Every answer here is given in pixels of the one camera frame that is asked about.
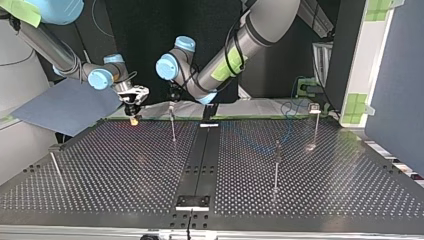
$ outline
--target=yellow tape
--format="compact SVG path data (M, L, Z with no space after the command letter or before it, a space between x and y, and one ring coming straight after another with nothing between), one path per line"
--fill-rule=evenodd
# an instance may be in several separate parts
M38 27L41 22L40 9L24 0L0 0L0 7L17 19Z
M233 47L233 49L231 49L231 51L228 53L228 60L230 60L230 65L232 69L236 73L240 73L241 58L235 47ZM215 71L212 73L212 77L218 81L223 82L227 80L230 76L231 70L228 68L227 61L224 58L218 65L218 67L215 69Z

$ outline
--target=gray panel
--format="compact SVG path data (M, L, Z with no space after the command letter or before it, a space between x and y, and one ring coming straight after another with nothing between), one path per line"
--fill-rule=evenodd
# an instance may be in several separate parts
M2 186L0 225L168 227L197 126L100 125L55 153L62 178L48 158Z
M424 1L396 8L371 105L366 134L424 175Z
M310 150L315 123L292 122L275 193L275 142L290 122L222 122L206 149L220 146L217 180L199 182L203 195L216 184L207 228L424 234L424 189L332 120L321 121Z

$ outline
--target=perforated breadboard table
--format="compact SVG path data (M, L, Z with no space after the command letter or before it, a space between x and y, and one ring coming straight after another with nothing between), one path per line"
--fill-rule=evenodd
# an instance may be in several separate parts
M314 142L315 123L228 121L212 130L203 165L218 172L197 190L216 189L208 229L423 234L424 190L333 120L321 120Z
M0 189L0 225L165 228L197 122L110 121Z
M334 120L110 121L0 187L0 225L424 235L424 190ZM276 140L282 158L274 189ZM180 195L208 212L175 211Z

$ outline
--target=gray sheet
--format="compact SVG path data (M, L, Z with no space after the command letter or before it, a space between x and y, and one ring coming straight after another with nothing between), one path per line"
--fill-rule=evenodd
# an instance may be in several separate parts
M66 79L48 89L12 116L69 136L75 136L97 120L112 114L121 104L112 89L97 91L88 83Z
M365 133L424 175L423 0L396 8Z

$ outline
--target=black backdrop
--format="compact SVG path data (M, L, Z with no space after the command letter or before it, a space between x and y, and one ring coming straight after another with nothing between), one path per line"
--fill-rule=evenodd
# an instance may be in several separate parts
M134 82L150 89L147 105L167 100L169 84L157 76L155 64L177 36L196 40L195 61L202 69L223 47L241 12L239 0L106 0L106 5L118 51L129 71L138 71ZM233 81L215 102L236 101L237 85ZM191 100L188 94L184 98Z

